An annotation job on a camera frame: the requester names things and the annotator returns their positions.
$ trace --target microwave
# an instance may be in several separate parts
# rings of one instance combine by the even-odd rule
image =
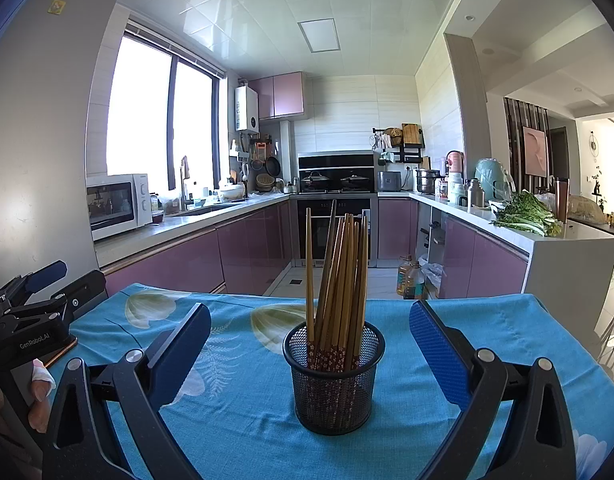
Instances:
[[[85,182],[94,241],[152,223],[146,174],[91,176]]]

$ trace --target metal screw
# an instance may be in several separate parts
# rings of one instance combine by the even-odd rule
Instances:
[[[82,361],[80,358],[75,357],[74,359],[70,359],[67,363],[67,367],[69,370],[78,370],[81,367]]]
[[[143,357],[143,352],[140,350],[130,350],[125,355],[126,361],[130,363],[135,363],[136,361],[140,361],[142,357]]]
[[[485,363],[490,363],[496,358],[494,352],[492,352],[489,348],[482,348],[478,350],[478,359],[484,361]]]
[[[551,364],[551,361],[549,361],[546,357],[541,357],[538,359],[538,366],[546,372],[553,368],[553,364]]]

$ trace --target oven door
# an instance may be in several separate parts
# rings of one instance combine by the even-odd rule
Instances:
[[[94,240],[138,226],[133,188],[133,180],[87,186],[87,209]]]
[[[314,265],[322,267],[327,250],[327,234],[329,233],[329,216],[331,215],[331,203],[327,200],[298,200],[298,234],[300,238],[300,260],[305,266],[305,219],[307,208],[311,208],[311,255]],[[363,216],[369,217],[369,243],[371,254],[371,202],[369,198],[338,198],[336,206],[337,221],[344,218],[346,213],[351,213],[354,218],[360,220]]]

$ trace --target wooden cutting board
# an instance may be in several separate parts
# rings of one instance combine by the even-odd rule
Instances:
[[[402,124],[402,140],[405,144],[420,144],[420,131],[417,124]]]

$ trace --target sticker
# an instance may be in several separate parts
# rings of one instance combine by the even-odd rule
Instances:
[[[63,0],[54,0],[52,4],[47,9],[47,12],[50,14],[60,14],[65,9],[65,4],[67,2],[63,2]]]

